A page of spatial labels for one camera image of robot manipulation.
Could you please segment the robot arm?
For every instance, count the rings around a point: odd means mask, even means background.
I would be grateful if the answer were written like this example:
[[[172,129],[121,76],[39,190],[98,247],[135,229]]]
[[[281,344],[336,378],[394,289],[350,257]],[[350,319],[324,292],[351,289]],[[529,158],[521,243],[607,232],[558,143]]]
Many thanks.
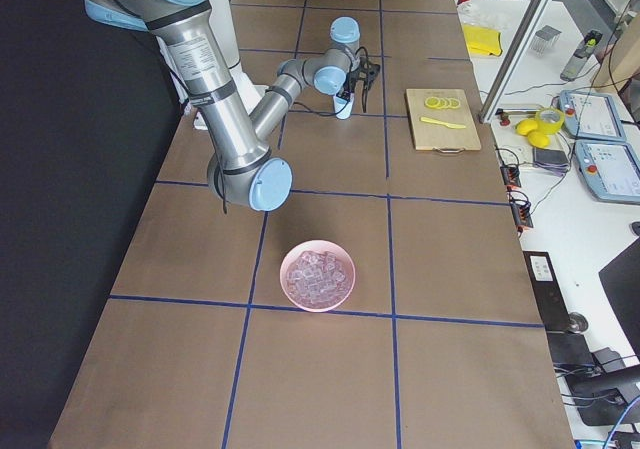
[[[281,64],[257,92],[243,73],[229,0],[84,0],[96,22],[149,32],[167,46],[189,102],[202,115],[214,154],[207,179],[225,204],[273,211],[292,185],[289,164],[272,156],[269,134],[308,87],[337,97],[362,67],[360,28],[335,19],[324,54]]]

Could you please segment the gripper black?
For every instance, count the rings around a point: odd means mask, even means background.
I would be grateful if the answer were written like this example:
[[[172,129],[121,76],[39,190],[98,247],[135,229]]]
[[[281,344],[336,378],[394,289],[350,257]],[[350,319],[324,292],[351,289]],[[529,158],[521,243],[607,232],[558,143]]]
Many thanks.
[[[366,48],[358,48],[355,52],[357,67],[348,73],[345,84],[337,93],[338,103],[353,103],[355,100],[355,88],[362,82],[361,106],[362,112],[368,112],[368,98],[381,70],[381,65],[372,61]]]

